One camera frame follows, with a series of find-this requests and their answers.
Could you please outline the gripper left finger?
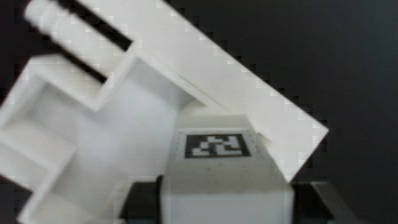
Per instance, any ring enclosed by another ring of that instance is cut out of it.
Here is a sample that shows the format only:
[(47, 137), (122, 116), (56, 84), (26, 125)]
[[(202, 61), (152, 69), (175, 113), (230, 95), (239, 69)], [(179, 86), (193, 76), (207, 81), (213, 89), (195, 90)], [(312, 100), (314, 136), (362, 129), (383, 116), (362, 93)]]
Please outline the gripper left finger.
[(161, 224), (161, 181), (157, 176), (117, 186), (109, 201), (113, 224)]

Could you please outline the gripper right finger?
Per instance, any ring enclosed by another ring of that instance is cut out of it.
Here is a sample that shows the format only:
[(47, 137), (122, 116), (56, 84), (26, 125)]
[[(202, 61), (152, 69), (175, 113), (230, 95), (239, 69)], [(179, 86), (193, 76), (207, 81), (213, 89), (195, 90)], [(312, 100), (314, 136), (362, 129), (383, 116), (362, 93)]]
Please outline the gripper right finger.
[(355, 215), (333, 186), (326, 182), (296, 182), (293, 224), (369, 224)]

